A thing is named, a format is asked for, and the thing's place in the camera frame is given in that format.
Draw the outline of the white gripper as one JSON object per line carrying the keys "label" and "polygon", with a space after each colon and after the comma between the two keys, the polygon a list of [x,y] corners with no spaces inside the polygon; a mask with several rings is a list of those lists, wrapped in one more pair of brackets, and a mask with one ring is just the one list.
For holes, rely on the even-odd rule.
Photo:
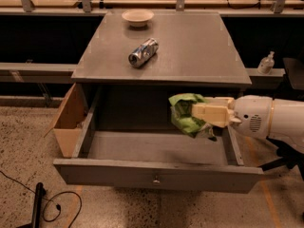
{"label": "white gripper", "polygon": [[224,128],[231,124],[244,136],[263,139],[269,134],[272,106],[273,99],[264,96],[206,97],[206,104],[192,105],[191,114],[211,125]]}

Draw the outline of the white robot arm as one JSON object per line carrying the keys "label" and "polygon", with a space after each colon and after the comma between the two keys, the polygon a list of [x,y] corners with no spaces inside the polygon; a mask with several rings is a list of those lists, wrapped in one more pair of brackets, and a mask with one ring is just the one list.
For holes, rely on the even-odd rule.
{"label": "white robot arm", "polygon": [[217,127],[230,125],[236,132],[257,139],[283,141],[304,152],[304,103],[247,95],[207,97],[191,106],[191,115]]}

